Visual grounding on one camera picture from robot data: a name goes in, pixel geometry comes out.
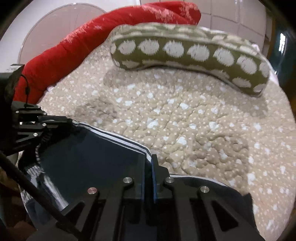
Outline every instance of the black cable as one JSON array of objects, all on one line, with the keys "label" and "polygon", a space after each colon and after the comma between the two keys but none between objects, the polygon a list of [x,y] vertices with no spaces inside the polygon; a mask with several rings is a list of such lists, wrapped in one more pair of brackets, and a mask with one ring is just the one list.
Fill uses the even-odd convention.
[{"label": "black cable", "polygon": [[27,87],[25,88],[25,94],[26,94],[26,104],[25,104],[25,108],[28,105],[28,99],[29,99],[29,94],[30,94],[30,87],[29,87],[29,82],[26,76],[24,76],[23,74],[21,74],[21,76],[25,79],[26,83],[27,83]]},{"label": "black cable", "polygon": [[26,176],[11,163],[11,161],[0,151],[0,167],[26,190],[47,212],[49,212],[69,233],[80,240],[80,231],[62,215],[50,201],[26,178]]}]

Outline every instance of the white tile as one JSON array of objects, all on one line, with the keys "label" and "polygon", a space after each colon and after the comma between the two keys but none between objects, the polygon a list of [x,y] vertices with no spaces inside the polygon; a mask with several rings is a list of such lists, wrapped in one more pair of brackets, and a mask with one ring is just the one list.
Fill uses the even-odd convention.
[{"label": "white tile", "polygon": [[238,23],[235,23],[220,17],[214,17],[214,16],[212,17],[211,29],[217,29],[217,30],[222,30],[229,33],[237,34],[238,28],[239,28]]},{"label": "white tile", "polygon": [[263,48],[261,50],[261,53],[267,57],[267,54],[268,54],[268,50],[269,50],[269,44],[268,43],[264,43],[263,44]]},{"label": "white tile", "polygon": [[271,39],[272,34],[272,17],[266,15],[266,30],[265,35],[268,37],[268,39]]},{"label": "white tile", "polygon": [[199,27],[211,28],[211,15],[202,13],[202,17],[198,22]]},{"label": "white tile", "polygon": [[248,29],[243,25],[241,25],[239,26],[238,36],[258,44],[260,50],[262,51],[263,41],[264,41],[264,37],[262,35],[257,34],[253,30]]},{"label": "white tile", "polygon": [[266,25],[266,10],[259,0],[240,0],[240,22],[242,25],[264,35]]},{"label": "white tile", "polygon": [[211,0],[191,0],[197,5],[201,13],[211,14]]},{"label": "white tile", "polygon": [[141,5],[143,5],[143,4],[149,3],[149,2],[159,2],[159,0],[158,1],[155,1],[155,0],[140,0],[140,2],[141,2]]},{"label": "white tile", "polygon": [[212,0],[212,15],[229,19],[238,23],[239,2],[238,0]]}]

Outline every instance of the white stripe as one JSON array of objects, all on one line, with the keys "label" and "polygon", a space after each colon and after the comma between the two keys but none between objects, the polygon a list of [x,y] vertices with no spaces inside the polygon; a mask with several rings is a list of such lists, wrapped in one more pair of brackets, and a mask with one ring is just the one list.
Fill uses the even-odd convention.
[{"label": "white stripe", "polygon": [[51,191],[52,195],[54,196],[55,200],[58,202],[60,211],[69,205],[69,203],[61,196],[60,192],[56,189],[54,184],[51,182],[50,178],[45,175],[44,175],[44,184],[48,187],[48,189]]},{"label": "white stripe", "polygon": [[38,175],[38,172],[37,172],[35,166],[31,167],[30,170],[33,173],[33,176],[37,176]]},{"label": "white stripe", "polygon": [[124,145],[118,144],[117,142],[114,142],[114,141],[111,141],[111,140],[108,140],[108,141],[110,141],[110,142],[112,142],[112,143],[114,143],[114,144],[116,144],[116,145],[122,146],[122,147],[124,147],[124,148],[126,148],[126,149],[129,149],[129,150],[135,151],[135,152],[137,152],[137,153],[144,154],[143,152],[140,152],[140,151],[138,151],[138,150],[135,150],[135,149],[132,149],[132,148],[126,147],[126,146],[124,146]]},{"label": "white stripe", "polygon": [[21,193],[20,193],[20,196],[21,196],[21,198],[22,198],[22,203],[24,204],[24,207],[25,207],[25,209],[26,209],[26,212],[29,213],[29,212],[28,212],[28,209],[27,209],[27,207],[26,207],[26,203],[27,203],[27,202],[26,202],[26,200],[25,200],[24,193],[21,192]]},{"label": "white stripe", "polygon": [[33,171],[31,170],[31,168],[27,170],[27,173],[28,173],[30,176],[34,176],[34,173],[33,173]]},{"label": "white stripe", "polygon": [[36,174],[40,174],[41,173],[41,170],[38,166],[33,166],[33,169],[35,170]]},{"label": "white stripe", "polygon": [[217,184],[219,184],[221,186],[224,186],[224,187],[228,187],[224,183],[221,183],[221,182],[218,182],[218,181],[216,181],[214,179],[210,179],[210,178],[206,178],[206,177],[183,176],[183,175],[173,175],[173,174],[170,174],[170,177],[194,177],[194,178],[197,178],[197,179],[203,179],[203,180],[211,181],[211,182],[217,183]]},{"label": "white stripe", "polygon": [[29,193],[27,193],[25,190],[23,190],[21,193],[20,193],[20,196],[22,198],[22,202],[24,205],[26,205],[26,203],[32,199],[31,195]]},{"label": "white stripe", "polygon": [[38,186],[38,184],[37,184],[37,177],[38,177],[38,176],[36,176],[36,175],[31,176],[31,180],[30,180],[30,182],[31,182],[35,187]]},{"label": "white stripe", "polygon": [[[133,147],[133,148],[135,148],[135,149],[141,150],[141,151],[143,151],[143,152],[146,153],[146,158],[147,158],[147,160],[148,160],[149,162],[151,162],[151,153],[150,153],[150,151],[147,152],[147,150],[145,149],[145,148],[147,148],[147,147],[145,147],[145,146],[142,145],[142,144],[139,144],[138,142],[132,141],[132,140],[130,140],[130,139],[126,138],[126,137],[123,137],[123,136],[121,136],[121,135],[118,135],[118,134],[116,134],[116,133],[112,133],[112,132],[108,132],[108,131],[103,131],[103,130],[101,130],[101,129],[98,129],[98,128],[95,128],[95,127],[94,127],[95,129],[100,130],[100,131],[103,132],[103,133],[98,132],[98,131],[94,130],[92,127],[90,127],[88,124],[85,124],[85,123],[83,123],[83,122],[78,123],[78,126],[80,126],[80,127],[84,127],[84,128],[86,128],[86,129],[88,129],[88,130],[90,130],[90,131],[96,133],[96,134],[99,135],[99,136],[106,137],[106,138],[110,139],[111,142],[112,142],[112,140],[113,140],[113,141],[117,141],[117,142],[120,142],[120,143],[125,144],[125,145],[127,145],[127,146],[130,146],[130,147]],[[124,141],[124,140],[121,140],[121,139],[119,139],[119,138],[116,138],[116,137],[112,136],[111,134],[112,134],[112,135],[115,135],[115,136],[118,136],[118,137],[121,137],[121,138],[123,138],[123,139],[129,140],[130,142],[133,142],[133,143],[139,144],[139,145],[141,145],[143,148],[141,148],[141,147],[138,146],[138,145],[134,145],[134,144],[132,144],[132,143],[130,143],[130,142],[126,142],[126,141]]]}]

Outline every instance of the wrinkled fabric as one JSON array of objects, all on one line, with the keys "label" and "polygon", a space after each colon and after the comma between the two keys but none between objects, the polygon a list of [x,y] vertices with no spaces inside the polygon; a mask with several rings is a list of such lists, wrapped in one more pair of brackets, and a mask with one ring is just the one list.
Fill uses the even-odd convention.
[{"label": "wrinkled fabric", "polygon": [[166,67],[117,68],[101,45],[40,102],[135,140],[172,174],[207,177],[253,197],[266,241],[284,230],[295,199],[295,121],[283,90],[269,81],[260,98],[215,77]]}]

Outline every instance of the beige bedsheet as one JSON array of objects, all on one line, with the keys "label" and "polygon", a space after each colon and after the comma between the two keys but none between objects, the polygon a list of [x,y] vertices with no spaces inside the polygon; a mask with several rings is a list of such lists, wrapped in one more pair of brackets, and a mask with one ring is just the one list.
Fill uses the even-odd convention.
[{"label": "beige bedsheet", "polygon": [[296,191],[295,121],[273,82],[254,98],[198,72],[125,71],[101,45],[50,87],[40,105],[49,115],[146,145],[170,173],[209,177],[250,192],[267,241],[276,240],[287,224]]}]

